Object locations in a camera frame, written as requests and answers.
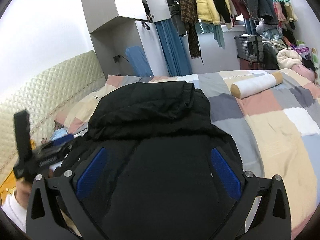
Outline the black puffer jacket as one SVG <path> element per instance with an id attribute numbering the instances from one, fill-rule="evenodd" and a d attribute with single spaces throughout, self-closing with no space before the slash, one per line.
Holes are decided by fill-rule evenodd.
<path id="1" fill-rule="evenodd" d="M 210 154 L 220 147 L 242 168 L 240 154 L 192 83 L 137 82 L 107 94 L 55 174 L 99 147 L 107 159 L 81 204 L 109 239 L 209 239 L 235 202 Z"/>

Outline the yellow cartoon pillow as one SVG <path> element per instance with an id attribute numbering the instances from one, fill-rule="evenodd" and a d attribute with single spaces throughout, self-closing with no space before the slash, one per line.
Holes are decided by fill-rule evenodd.
<path id="1" fill-rule="evenodd" d="M 13 166 L 16 163 L 17 154 L 12 154 L 8 160 L 1 163 L 1 205 L 5 202 L 8 194 L 16 189 L 16 178 Z"/>

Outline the patchwork pillow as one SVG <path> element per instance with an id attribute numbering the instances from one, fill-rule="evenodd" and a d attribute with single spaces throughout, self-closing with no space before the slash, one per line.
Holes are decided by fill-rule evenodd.
<path id="1" fill-rule="evenodd" d="M 68 133 L 76 132 L 89 121 L 100 99 L 108 93 L 106 87 L 102 87 L 100 90 L 88 94 L 80 101 L 57 113 L 54 121 L 67 129 Z"/>

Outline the cream quilted headboard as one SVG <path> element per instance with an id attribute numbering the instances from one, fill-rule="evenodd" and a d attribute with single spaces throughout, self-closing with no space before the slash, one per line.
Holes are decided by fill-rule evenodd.
<path id="1" fill-rule="evenodd" d="M 1 103 L 1 181 L 17 160 L 14 114 L 27 110 L 36 145 L 52 136 L 59 111 L 103 87 L 105 75 L 94 51 L 63 61 L 32 78 Z"/>

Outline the patchwork checkered quilt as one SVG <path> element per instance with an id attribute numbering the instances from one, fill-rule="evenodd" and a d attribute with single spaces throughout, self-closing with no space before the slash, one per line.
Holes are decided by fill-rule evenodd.
<path id="1" fill-rule="evenodd" d="M 230 92 L 236 81 L 281 72 L 283 82 L 239 99 Z M 182 77 L 110 75 L 104 87 L 112 91 L 132 83 L 184 81 L 201 90 L 210 103 L 211 123 L 229 134 L 238 149 L 238 168 L 216 147 L 241 181 L 242 195 L 222 223 L 239 206 L 251 181 L 260 205 L 246 208 L 225 230 L 224 239 L 243 238 L 244 219 L 251 239 L 294 239 L 319 205 L 319 88 L 296 72 L 239 70 Z M 212 239 L 221 228 L 214 231 Z"/>

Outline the white cylindrical bolster pillow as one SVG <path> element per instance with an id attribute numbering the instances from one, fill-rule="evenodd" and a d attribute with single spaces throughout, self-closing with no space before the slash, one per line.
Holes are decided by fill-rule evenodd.
<path id="1" fill-rule="evenodd" d="M 258 77 L 236 81 L 231 84 L 230 92 L 234 97 L 243 99 L 268 90 L 282 82 L 282 73 L 274 72 L 272 74 L 264 74 Z"/>

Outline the blue curtain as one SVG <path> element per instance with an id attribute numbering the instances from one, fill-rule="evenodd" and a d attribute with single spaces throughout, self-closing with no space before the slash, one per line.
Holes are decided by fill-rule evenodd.
<path id="1" fill-rule="evenodd" d="M 155 23 L 170 76 L 192 74 L 183 42 L 171 20 Z"/>

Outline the grey ribbed suitcase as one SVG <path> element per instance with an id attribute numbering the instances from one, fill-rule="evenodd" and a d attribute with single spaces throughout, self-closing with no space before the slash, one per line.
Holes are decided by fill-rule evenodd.
<path id="1" fill-rule="evenodd" d="M 259 35 L 238 35 L 234 37 L 237 57 L 249 62 L 263 63 L 263 39 Z"/>

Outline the blue folded board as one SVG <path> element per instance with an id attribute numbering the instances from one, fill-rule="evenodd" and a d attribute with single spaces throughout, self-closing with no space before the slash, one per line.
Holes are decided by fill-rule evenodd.
<path id="1" fill-rule="evenodd" d="M 136 76 L 153 76 L 146 54 L 140 46 L 126 48 L 125 54 Z"/>

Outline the cream plush blanket pile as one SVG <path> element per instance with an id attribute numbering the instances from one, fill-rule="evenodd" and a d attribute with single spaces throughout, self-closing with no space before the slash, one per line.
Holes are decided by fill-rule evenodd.
<path id="1" fill-rule="evenodd" d="M 291 69 L 295 65 L 302 65 L 302 57 L 293 49 L 282 49 L 277 54 L 280 69 Z"/>

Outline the yellow fleece jacket hanging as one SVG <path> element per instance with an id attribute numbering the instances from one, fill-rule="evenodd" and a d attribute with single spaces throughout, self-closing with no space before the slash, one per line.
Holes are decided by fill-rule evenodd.
<path id="1" fill-rule="evenodd" d="M 222 16 L 217 12 L 213 0 L 196 0 L 198 19 L 208 24 L 225 24 Z"/>

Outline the plaid scarf hanging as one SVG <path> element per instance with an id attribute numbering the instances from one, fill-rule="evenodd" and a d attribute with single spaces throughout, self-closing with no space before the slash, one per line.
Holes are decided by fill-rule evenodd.
<path id="1" fill-rule="evenodd" d="M 192 59 L 201 58 L 199 38 L 195 28 L 198 22 L 196 3 L 194 0 L 178 0 L 178 2 L 181 9 L 181 20 L 187 31 L 190 56 Z"/>

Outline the dark grey jacket hanging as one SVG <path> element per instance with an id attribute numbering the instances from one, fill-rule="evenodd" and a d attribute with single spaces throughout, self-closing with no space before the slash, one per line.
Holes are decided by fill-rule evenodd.
<path id="1" fill-rule="evenodd" d="M 181 19 L 181 9 L 179 0 L 167 0 L 171 21 L 180 37 L 187 34 L 185 25 Z"/>

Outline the grey wall cabinet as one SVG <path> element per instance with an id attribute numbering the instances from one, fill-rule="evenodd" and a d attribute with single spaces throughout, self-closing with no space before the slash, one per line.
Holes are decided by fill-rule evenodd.
<path id="1" fill-rule="evenodd" d="M 170 18 L 167 0 L 81 0 L 89 32 L 108 29 L 130 20 L 147 20 L 147 4 L 153 23 Z"/>

